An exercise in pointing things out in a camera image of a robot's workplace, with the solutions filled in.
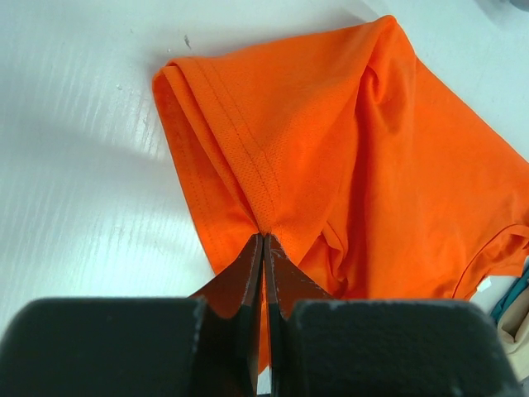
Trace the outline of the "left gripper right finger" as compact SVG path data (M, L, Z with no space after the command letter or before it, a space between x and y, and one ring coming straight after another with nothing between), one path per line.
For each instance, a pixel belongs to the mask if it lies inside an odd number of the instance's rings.
M459 300L333 299L264 239L274 396L520 396L489 317Z

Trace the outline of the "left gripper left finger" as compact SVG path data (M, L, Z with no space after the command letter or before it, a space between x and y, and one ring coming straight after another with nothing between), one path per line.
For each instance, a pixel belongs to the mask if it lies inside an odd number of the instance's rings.
M4 396L254 396L264 240L187 298L51 298L1 341Z

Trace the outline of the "orange t shirt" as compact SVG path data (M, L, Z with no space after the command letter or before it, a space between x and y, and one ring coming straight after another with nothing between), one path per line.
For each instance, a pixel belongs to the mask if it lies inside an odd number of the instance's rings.
M181 57L152 81L215 272L273 234L338 299L469 299L528 254L528 164L395 18Z

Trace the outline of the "brown cardboard sheet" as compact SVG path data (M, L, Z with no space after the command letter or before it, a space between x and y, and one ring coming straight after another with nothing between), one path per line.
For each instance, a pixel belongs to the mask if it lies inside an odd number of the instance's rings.
M498 322L498 335L523 396L528 396L528 307L512 305Z

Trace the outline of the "teal cloth under cardboard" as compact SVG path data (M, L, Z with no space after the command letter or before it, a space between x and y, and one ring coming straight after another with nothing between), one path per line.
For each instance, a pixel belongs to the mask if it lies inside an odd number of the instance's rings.
M490 316L498 323L509 306L528 287L528 263L524 265L522 275L509 287L507 293L493 307Z

